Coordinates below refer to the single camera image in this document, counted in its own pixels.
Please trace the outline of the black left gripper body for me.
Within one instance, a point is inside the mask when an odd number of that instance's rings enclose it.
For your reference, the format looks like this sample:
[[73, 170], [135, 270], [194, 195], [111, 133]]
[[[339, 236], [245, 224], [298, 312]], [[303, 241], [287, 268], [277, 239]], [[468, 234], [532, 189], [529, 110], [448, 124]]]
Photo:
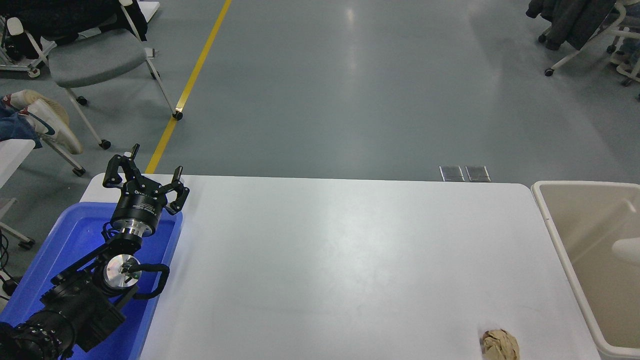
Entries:
[[126, 221], [143, 223], [147, 230], [156, 230], [167, 205], [165, 193], [160, 192], [162, 185], [155, 181], [127, 181], [121, 189], [120, 198], [110, 219], [115, 229], [124, 227]]

